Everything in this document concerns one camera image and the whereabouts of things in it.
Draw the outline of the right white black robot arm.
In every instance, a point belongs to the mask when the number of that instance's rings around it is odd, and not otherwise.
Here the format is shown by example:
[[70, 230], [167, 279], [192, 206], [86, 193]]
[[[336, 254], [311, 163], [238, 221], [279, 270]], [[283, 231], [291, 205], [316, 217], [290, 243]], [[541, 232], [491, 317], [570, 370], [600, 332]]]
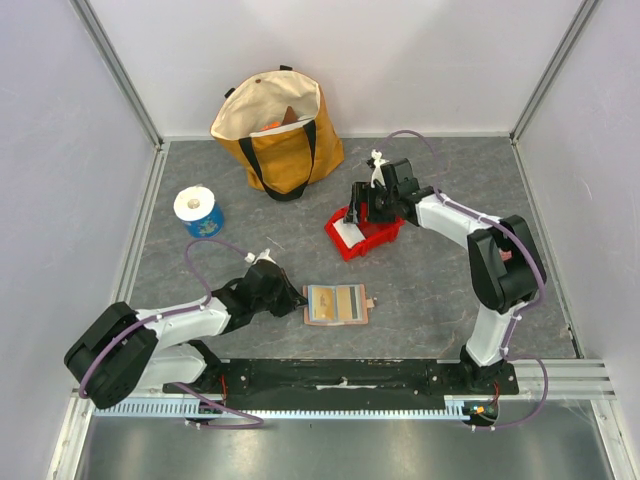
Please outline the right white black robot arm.
[[421, 187], [407, 159], [388, 161], [373, 151], [367, 164], [370, 180], [353, 183], [349, 205], [328, 221], [326, 232], [344, 260], [394, 241], [405, 223], [465, 249], [480, 307], [457, 377], [465, 391], [483, 392], [506, 364], [522, 311], [544, 293], [546, 273], [526, 220], [486, 215]]

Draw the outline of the yellow credit card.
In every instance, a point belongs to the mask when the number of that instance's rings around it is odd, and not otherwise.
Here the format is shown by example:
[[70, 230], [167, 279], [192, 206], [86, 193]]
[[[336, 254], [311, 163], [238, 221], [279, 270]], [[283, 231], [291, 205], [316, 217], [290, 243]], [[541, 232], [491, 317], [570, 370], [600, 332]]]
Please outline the yellow credit card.
[[308, 287], [309, 319], [312, 322], [333, 322], [336, 320], [335, 288], [311, 285]]

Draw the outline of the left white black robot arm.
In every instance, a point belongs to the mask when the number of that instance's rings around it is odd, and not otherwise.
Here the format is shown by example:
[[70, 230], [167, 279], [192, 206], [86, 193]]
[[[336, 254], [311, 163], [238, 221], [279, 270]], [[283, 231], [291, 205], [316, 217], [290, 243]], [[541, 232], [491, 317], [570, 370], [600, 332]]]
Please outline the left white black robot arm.
[[64, 364], [79, 394], [108, 409], [136, 390], [182, 383], [216, 388], [222, 362], [204, 343], [247, 326], [262, 312], [280, 318], [306, 306], [283, 268], [260, 259], [204, 298], [172, 308], [108, 306], [68, 350]]

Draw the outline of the tan leather card holder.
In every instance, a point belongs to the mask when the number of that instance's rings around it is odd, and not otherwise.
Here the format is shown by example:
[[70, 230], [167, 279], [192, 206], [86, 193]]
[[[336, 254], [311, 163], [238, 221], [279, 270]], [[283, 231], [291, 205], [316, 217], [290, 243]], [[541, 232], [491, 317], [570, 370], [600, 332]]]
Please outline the tan leather card holder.
[[364, 284], [307, 285], [303, 321], [308, 326], [366, 325], [377, 299], [368, 297]]

